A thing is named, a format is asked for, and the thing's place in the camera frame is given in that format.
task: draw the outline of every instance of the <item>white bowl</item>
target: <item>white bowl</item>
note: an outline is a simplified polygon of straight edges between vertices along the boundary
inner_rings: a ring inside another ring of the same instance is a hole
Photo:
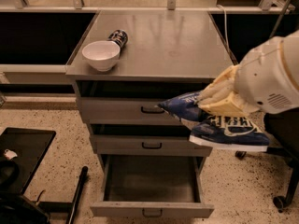
[[[120,58],[121,49],[113,41],[96,41],[82,50],[87,63],[98,71],[110,70]]]

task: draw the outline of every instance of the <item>can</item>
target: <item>can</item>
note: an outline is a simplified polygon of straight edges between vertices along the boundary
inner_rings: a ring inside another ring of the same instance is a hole
[[[108,41],[113,41],[122,49],[128,41],[128,34],[123,30],[115,30],[108,38]]]

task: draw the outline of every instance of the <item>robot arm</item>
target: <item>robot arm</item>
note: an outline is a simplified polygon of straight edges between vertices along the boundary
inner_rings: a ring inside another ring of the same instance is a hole
[[[299,31],[252,49],[200,93],[198,105],[212,115],[229,117],[299,107]]]

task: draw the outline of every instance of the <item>office chair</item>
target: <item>office chair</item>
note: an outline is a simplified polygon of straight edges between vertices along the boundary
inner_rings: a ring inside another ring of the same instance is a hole
[[[292,203],[299,181],[299,108],[277,115],[264,116],[265,130],[271,133],[282,147],[269,147],[266,153],[291,158],[288,165],[292,168],[292,176],[286,196],[277,196],[273,203],[281,213]],[[242,160],[246,152],[237,151],[235,156]]]

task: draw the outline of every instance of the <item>metal table top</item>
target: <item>metal table top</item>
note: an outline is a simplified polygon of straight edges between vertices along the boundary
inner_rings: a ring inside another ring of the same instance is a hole
[[[119,62],[105,73],[94,70],[82,49],[118,29],[129,36]],[[66,73],[93,80],[210,81],[231,64],[206,11],[102,10]]]

